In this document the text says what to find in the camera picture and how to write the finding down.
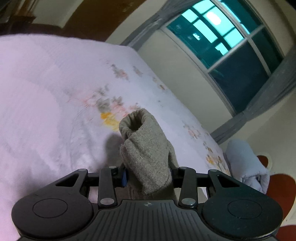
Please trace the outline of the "pink floral bed sheet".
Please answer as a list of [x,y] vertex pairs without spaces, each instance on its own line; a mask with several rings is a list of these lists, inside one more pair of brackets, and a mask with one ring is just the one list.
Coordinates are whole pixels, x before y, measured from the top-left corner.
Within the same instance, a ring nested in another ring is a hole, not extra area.
[[11,209],[81,168],[121,164],[120,121],[146,109],[178,164],[229,174],[223,151],[132,48],[53,35],[1,36],[1,240]]

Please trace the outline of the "grey knit pants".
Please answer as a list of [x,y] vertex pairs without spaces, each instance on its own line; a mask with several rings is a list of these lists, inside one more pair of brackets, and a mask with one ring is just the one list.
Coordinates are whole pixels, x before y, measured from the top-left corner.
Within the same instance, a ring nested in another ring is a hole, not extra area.
[[123,164],[129,171],[127,191],[133,200],[175,200],[169,162],[177,166],[175,150],[155,117],[139,109],[123,118],[119,131]]

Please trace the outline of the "light blue rolled quilt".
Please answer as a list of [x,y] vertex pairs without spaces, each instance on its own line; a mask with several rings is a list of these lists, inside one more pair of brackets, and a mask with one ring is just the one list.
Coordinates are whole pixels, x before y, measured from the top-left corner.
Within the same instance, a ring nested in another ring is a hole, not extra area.
[[269,170],[259,161],[246,141],[230,140],[225,156],[233,178],[263,194],[267,193]]

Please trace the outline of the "sliding glass window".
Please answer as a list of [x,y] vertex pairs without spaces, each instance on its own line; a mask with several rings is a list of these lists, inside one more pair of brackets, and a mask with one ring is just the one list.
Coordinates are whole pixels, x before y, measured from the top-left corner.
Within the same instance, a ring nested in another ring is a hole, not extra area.
[[283,60],[248,1],[196,1],[162,30],[198,66],[232,115],[246,108]]

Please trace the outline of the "right grey curtain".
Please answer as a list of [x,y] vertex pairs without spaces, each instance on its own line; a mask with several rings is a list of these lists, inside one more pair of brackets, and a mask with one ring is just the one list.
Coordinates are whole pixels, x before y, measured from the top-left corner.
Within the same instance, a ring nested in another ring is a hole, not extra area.
[[295,59],[293,46],[245,110],[211,133],[217,144],[227,141],[247,122],[268,111],[295,89]]

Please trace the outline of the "brown wooden door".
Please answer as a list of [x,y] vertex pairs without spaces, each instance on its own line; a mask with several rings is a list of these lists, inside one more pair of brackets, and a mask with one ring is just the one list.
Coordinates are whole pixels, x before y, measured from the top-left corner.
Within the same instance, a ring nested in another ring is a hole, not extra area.
[[65,37],[106,41],[144,0],[88,0],[74,11],[63,28]]

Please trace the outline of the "grey curtain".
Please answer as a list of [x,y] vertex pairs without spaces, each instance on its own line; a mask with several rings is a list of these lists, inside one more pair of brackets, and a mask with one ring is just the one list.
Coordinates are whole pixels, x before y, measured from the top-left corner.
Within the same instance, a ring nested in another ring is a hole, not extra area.
[[268,111],[295,89],[295,59],[293,46],[245,110],[211,133],[217,144],[227,141],[247,122]]
[[134,30],[122,43],[138,51],[150,36],[162,27],[166,22],[189,8],[196,1],[190,0],[169,0],[148,20]]

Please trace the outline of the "red wooden headboard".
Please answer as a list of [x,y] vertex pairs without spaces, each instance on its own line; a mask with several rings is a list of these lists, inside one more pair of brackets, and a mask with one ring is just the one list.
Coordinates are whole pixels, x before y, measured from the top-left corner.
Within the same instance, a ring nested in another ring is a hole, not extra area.
[[295,203],[295,179],[284,173],[264,175],[259,178],[262,190],[282,209],[282,223],[277,231],[278,240],[295,240],[295,225],[287,224],[287,217]]

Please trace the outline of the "left grey curtain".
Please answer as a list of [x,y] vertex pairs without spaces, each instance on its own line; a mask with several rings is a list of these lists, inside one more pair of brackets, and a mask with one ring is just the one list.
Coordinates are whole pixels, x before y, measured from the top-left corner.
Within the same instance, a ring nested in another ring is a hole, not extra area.
[[189,8],[196,1],[190,0],[169,0],[148,20],[134,30],[122,43],[138,51],[150,36],[162,27],[166,22]]

